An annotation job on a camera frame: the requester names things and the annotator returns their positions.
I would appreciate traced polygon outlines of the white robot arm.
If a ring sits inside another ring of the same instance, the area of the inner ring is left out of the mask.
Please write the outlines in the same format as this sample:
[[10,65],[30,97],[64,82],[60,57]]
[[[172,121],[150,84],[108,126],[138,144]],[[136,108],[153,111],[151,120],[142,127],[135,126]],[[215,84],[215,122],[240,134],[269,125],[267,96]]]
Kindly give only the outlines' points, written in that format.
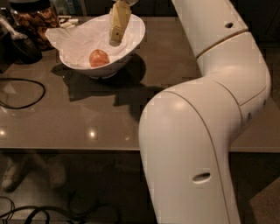
[[169,87],[139,122],[158,224],[241,224],[228,150],[270,96],[270,72],[230,0],[171,0],[200,78]]

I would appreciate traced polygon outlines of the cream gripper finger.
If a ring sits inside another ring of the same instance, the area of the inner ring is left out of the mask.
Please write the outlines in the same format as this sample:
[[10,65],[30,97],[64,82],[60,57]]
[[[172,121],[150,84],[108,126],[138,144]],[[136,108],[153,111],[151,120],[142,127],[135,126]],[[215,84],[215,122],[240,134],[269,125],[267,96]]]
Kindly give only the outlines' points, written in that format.
[[120,45],[130,21],[130,5],[125,0],[116,0],[112,9],[110,10],[109,15],[109,42],[113,46]]

